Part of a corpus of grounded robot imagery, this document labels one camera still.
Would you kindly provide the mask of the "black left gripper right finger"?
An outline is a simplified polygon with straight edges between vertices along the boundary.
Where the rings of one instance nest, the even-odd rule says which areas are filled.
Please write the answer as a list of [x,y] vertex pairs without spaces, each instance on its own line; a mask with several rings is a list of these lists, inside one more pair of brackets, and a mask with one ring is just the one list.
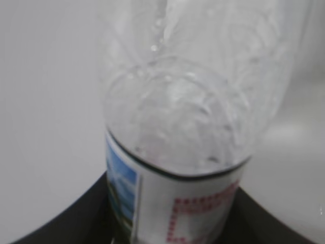
[[236,228],[237,243],[324,243],[299,234],[238,188],[229,225]]

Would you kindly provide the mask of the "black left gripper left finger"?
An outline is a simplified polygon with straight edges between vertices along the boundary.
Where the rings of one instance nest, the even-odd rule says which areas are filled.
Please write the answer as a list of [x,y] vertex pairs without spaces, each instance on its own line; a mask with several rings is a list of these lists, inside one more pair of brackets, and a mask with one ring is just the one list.
[[110,243],[106,174],[53,220],[14,243]]

